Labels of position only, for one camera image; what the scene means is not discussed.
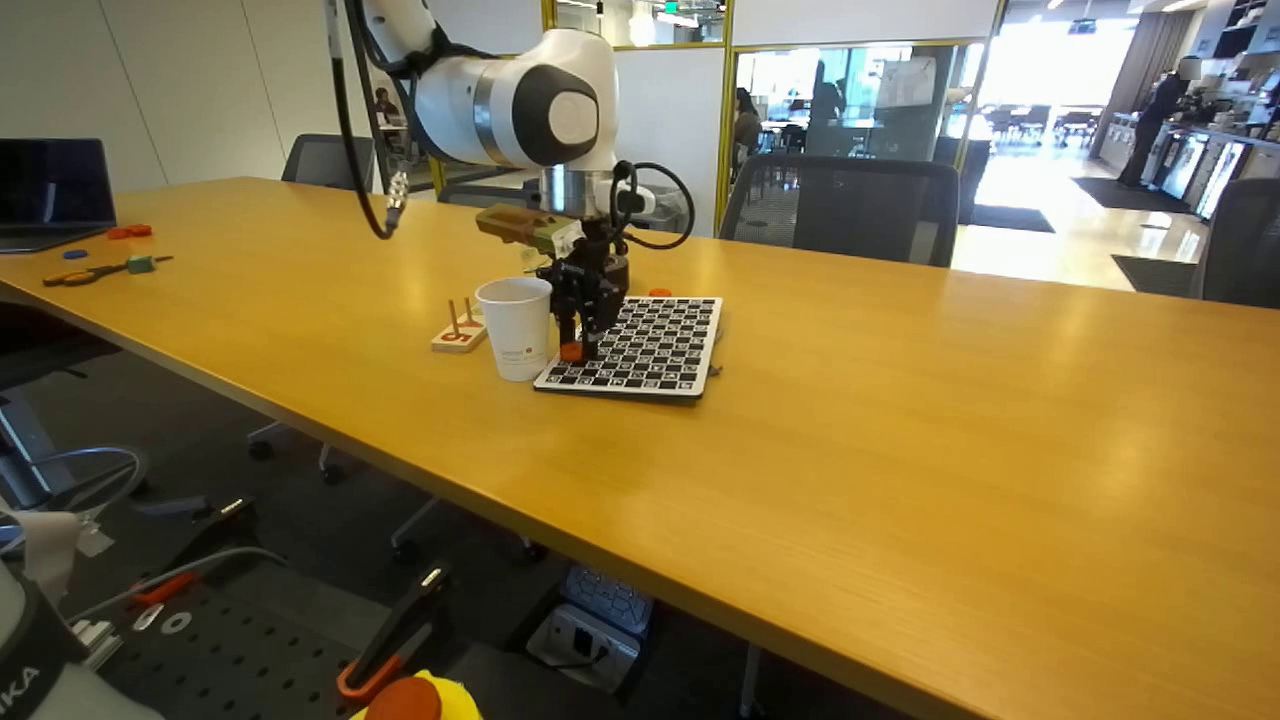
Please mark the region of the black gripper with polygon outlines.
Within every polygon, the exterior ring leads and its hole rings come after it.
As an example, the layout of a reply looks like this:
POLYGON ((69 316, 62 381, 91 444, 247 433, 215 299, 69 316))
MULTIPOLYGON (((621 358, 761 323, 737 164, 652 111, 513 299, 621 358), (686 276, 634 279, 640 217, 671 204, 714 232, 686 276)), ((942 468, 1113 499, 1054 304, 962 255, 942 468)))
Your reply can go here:
POLYGON ((561 361, 577 361, 577 328, 588 361, 601 358, 628 292, 628 249, 608 220, 554 220, 545 227, 561 361))

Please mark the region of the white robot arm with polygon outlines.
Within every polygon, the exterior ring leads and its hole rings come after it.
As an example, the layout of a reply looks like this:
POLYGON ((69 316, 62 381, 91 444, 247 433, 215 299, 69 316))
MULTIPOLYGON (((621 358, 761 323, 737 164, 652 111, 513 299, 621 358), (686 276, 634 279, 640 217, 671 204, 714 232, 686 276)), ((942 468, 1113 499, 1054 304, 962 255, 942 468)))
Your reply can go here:
POLYGON ((353 48, 392 79, 410 143, 483 167, 569 176, 569 202, 495 204, 476 227, 545 255, 561 358, 584 366, 628 295, 616 158, 616 66, 604 35, 548 30, 519 55, 456 43, 428 0, 330 0, 353 48))

